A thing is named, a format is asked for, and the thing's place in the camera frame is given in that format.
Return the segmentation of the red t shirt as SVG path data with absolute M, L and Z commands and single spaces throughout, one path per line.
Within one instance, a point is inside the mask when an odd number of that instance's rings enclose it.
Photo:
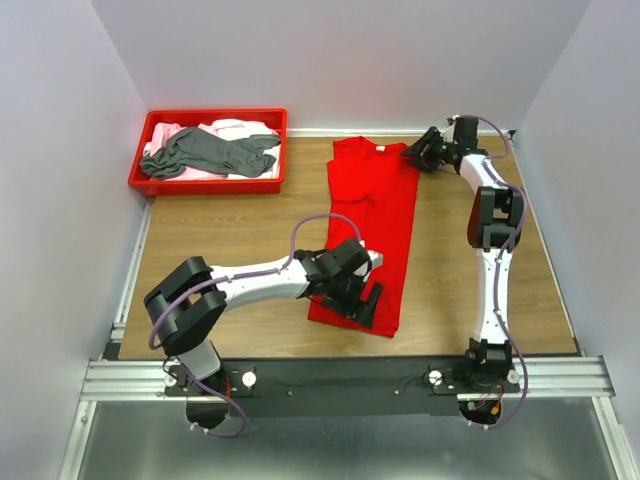
M 365 245 L 383 255 L 363 296 L 383 285 L 373 335 L 393 337 L 400 324 L 420 172 L 402 153 L 404 143 L 377 145 L 364 137 L 333 143 L 327 163 L 331 211 L 352 220 Z

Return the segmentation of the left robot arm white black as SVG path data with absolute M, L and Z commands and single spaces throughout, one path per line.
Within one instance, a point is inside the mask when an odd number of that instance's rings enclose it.
M 369 278 L 382 265 L 383 255 L 356 238 L 239 267 L 190 257 L 144 298 L 152 322 L 149 348 L 177 358 L 188 369 L 188 384 L 212 394 L 221 385 L 222 361 L 208 335 L 223 313 L 267 300 L 316 297 L 329 312 L 371 330 L 383 285 Z

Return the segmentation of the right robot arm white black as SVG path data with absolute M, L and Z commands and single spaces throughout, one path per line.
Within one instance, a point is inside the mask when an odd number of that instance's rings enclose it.
M 513 251 L 529 203 L 522 188 L 507 182 L 494 157 L 478 146 L 482 118 L 455 115 L 442 130 L 430 127 L 402 155 L 425 173 L 450 166 L 474 193 L 467 242 L 478 260 L 476 325 L 452 379 L 480 392 L 508 379 L 517 351 L 508 326 L 508 290 Z

